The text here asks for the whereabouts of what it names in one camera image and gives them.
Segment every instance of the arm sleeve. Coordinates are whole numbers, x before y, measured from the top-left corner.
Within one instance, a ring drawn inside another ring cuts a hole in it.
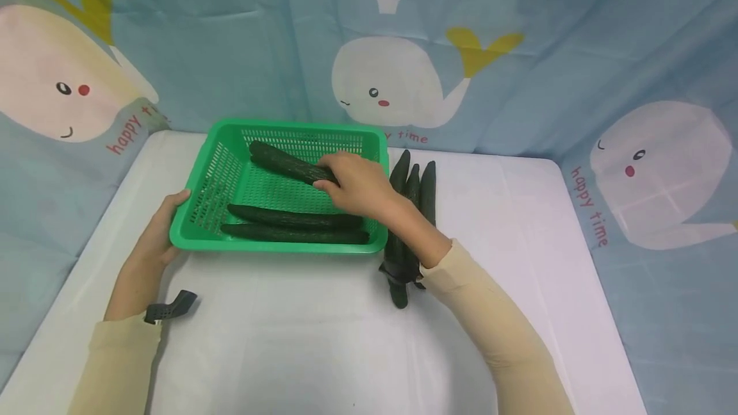
[[[422,283],[461,323],[495,380],[500,415],[573,415],[554,360],[513,300],[454,240]]]
[[[143,314],[95,325],[69,415],[143,414],[161,325]]]

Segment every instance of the right hand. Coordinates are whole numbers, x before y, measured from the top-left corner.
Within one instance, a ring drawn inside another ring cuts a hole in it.
[[[400,197],[377,162],[339,151],[324,155],[318,164],[329,167],[341,186],[325,180],[313,186],[326,192],[337,208],[349,214],[381,221],[382,212]]]

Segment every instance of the left hand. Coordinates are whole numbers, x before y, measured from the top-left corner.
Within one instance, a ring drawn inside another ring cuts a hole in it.
[[[169,229],[177,207],[190,197],[189,189],[164,198],[159,210],[156,210],[136,242],[131,258],[145,263],[157,263],[166,266],[179,255],[179,249],[169,240]]]

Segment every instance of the upright cucumber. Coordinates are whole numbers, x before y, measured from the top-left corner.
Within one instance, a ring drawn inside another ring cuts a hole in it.
[[[403,194],[416,208],[420,207],[420,166],[418,164],[413,165],[411,176],[407,178]],[[420,262],[416,254],[407,245],[403,244],[402,248],[406,270],[411,273],[414,281],[420,275]]]
[[[436,226],[436,162],[428,162],[420,181],[420,213]]]
[[[411,152],[405,149],[400,159],[389,174],[389,183],[399,193],[403,192],[407,172],[411,166]],[[407,307],[407,289],[405,284],[411,281],[410,273],[407,272],[403,263],[404,244],[390,231],[387,235],[387,244],[384,246],[384,262],[379,270],[387,275],[389,283],[389,294],[392,302],[398,309]]]
[[[309,242],[314,244],[366,244],[369,234],[364,231],[316,231],[287,229],[257,223],[243,225],[221,225],[225,234],[242,239],[270,242]]]
[[[233,215],[254,223],[294,227],[295,229],[350,230],[360,229],[364,220],[360,216],[346,214],[301,214],[292,211],[271,210],[253,206],[228,205]]]
[[[392,173],[389,174],[389,183],[395,192],[402,193],[402,188],[405,186],[407,180],[407,172],[411,168],[411,152],[405,149],[400,156],[400,159],[392,169]]]
[[[249,144],[249,152],[251,152],[251,161],[253,163],[271,172],[295,178],[295,180],[302,181],[311,186],[319,180],[328,180],[339,184],[329,168],[318,167],[302,161],[284,152],[282,149],[273,147],[271,144],[253,140]]]

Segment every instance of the white table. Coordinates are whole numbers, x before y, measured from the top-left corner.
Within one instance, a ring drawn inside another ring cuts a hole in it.
[[[4,392],[2,415],[66,413],[118,269],[203,134],[153,135]],[[390,150],[394,162],[400,151]],[[644,405],[562,174],[543,159],[413,152],[438,164],[438,227],[515,299],[578,415]],[[429,293],[395,309],[375,256],[193,253],[165,285],[199,294],[170,324],[151,414],[494,414],[469,338]]]

